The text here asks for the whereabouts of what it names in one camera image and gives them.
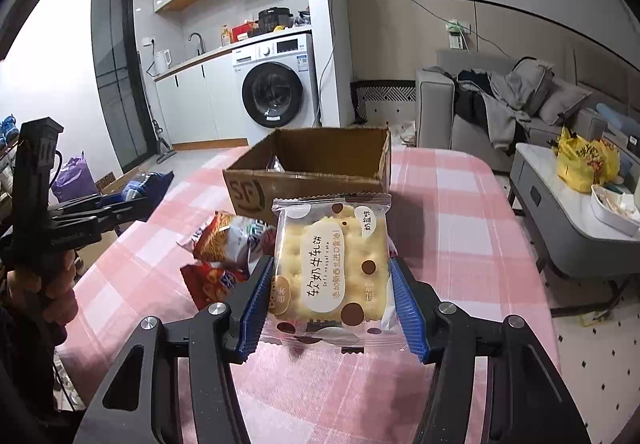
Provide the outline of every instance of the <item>cardboard box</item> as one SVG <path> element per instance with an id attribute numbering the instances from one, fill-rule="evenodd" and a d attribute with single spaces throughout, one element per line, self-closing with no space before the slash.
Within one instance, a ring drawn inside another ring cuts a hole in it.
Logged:
<path id="1" fill-rule="evenodd" d="M 286 172 L 267 171 L 277 156 Z M 386 128 L 274 130 L 223 171 L 236 214 L 275 225 L 273 199 L 388 192 Z"/>

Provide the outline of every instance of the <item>shoe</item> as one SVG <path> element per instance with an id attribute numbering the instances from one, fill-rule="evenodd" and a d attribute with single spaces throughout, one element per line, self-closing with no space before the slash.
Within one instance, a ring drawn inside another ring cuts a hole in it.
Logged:
<path id="1" fill-rule="evenodd" d="M 9 116 L 2 122 L 2 134 L 4 135 L 4 144 L 7 145 L 11 143 L 18 134 L 20 134 L 20 130 L 15 126 L 15 117 Z"/>

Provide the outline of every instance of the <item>kitchen counter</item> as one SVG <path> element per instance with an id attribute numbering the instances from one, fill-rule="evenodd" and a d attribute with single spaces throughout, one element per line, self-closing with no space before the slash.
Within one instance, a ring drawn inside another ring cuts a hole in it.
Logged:
<path id="1" fill-rule="evenodd" d="M 172 76 L 174 74 L 177 74 L 178 72 L 184 70 L 184 69 L 188 69 L 190 67 L 193 67 L 195 65 L 199 65 L 200 63 L 204 63 L 205 61 L 208 61 L 210 59 L 213 58 L 217 58 L 219 56 L 223 56 L 225 54 L 229 54 L 231 53 L 233 50 L 240 48 L 240 47 L 245 47 L 247 45 L 252 45 L 254 43 L 260 43 L 261 41 L 265 41 L 265 40 L 269 40 L 269 39 L 274 39 L 274 38 L 280 38 L 280 37 L 284 37 L 284 36 L 292 36 L 293 34 L 302 34 L 303 32 L 311 32 L 311 26 L 310 25 L 301 25 L 298 27 L 292 27 L 292 28 L 288 28 L 285 30 L 279 30 L 277 32 L 269 32 L 267 34 L 261 34 L 260 36 L 255 36 L 252 38 L 248 38 L 248 39 L 243 39 L 242 41 L 237 41 L 235 43 L 232 43 L 231 45 L 228 45 L 226 47 L 218 47 L 215 50 L 210 50 L 208 52 L 205 52 L 204 54 L 197 56 L 195 58 L 191 58 L 183 63 L 180 63 L 179 65 L 176 65 L 175 67 L 170 68 L 167 72 L 165 72 L 164 74 L 160 74 L 159 76 L 154 78 L 154 81 L 158 82 L 161 81 L 169 76 Z"/>

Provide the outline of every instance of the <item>black air fryer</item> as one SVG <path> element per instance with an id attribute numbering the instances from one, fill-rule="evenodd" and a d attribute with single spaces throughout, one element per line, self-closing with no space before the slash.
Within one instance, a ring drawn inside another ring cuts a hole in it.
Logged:
<path id="1" fill-rule="evenodd" d="M 291 26 L 293 15 L 287 7 L 271 7 L 258 13 L 258 27 L 260 34 L 273 32 L 277 26 Z"/>

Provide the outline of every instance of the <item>blue gripper pad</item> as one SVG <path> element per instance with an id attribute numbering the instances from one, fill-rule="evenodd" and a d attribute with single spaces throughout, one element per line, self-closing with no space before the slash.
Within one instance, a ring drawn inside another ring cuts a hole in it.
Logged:
<path id="1" fill-rule="evenodd" d="M 249 306 L 244 311 L 240 321 L 240 337 L 238 353 L 243 361 L 255 352 L 262 333 L 262 327 L 269 308 L 269 294 L 271 289 L 271 275 L 273 273 L 273 258 L 260 278 Z"/>
<path id="2" fill-rule="evenodd" d="M 429 357 L 429 344 L 426 336 L 424 316 L 418 309 L 409 286 L 402 275 L 398 262 L 394 258 L 390 261 L 391 279 L 394 286 L 396 313 L 404 332 L 406 342 L 413 354 L 418 356 L 421 363 L 426 363 Z"/>

